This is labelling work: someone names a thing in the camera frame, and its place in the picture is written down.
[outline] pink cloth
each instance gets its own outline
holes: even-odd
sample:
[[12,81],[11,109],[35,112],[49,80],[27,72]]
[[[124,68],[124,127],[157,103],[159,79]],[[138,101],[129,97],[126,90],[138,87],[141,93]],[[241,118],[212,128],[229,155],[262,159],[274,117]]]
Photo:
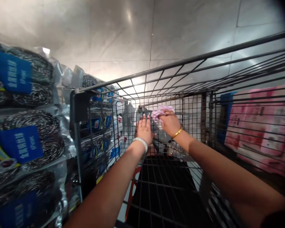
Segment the pink cloth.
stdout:
[[158,105],[158,109],[154,109],[152,111],[151,117],[153,120],[157,120],[160,121],[162,123],[162,120],[160,118],[158,118],[159,114],[165,114],[162,110],[163,109],[167,109],[167,110],[172,110],[174,111],[174,109],[171,106],[163,106],[161,104]]

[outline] woman's left hand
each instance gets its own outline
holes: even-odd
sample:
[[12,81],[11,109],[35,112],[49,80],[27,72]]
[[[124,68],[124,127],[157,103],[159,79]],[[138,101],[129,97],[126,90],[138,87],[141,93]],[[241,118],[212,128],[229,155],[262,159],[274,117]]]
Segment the woman's left hand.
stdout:
[[142,138],[150,145],[155,135],[151,132],[150,115],[148,115],[146,120],[146,115],[144,114],[140,117],[140,121],[136,122],[135,137]]

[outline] gold bangle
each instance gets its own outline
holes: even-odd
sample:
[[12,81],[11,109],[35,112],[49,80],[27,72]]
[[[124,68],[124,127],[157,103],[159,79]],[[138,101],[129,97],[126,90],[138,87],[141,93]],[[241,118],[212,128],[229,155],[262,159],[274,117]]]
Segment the gold bangle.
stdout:
[[180,129],[179,129],[178,132],[172,137],[172,139],[174,139],[182,130],[183,130],[183,128],[180,127]]

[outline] pink toilet paper package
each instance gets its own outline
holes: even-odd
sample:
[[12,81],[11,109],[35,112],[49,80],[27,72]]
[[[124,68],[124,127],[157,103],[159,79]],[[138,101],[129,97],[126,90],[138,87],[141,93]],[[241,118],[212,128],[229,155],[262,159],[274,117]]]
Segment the pink toilet paper package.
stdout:
[[233,98],[225,145],[242,160],[285,177],[285,85]]

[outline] hand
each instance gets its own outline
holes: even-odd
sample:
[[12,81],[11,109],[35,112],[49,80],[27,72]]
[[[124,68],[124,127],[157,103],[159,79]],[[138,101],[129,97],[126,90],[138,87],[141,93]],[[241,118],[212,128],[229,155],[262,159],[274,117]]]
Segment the hand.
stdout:
[[154,135],[156,134],[152,134],[151,132],[150,115],[148,115],[146,121],[146,115],[144,114],[140,117],[140,121],[136,122],[135,137],[142,138],[150,145]]
[[180,129],[181,124],[172,110],[163,109],[162,111],[165,115],[158,116],[162,120],[162,128],[170,137],[173,137]]

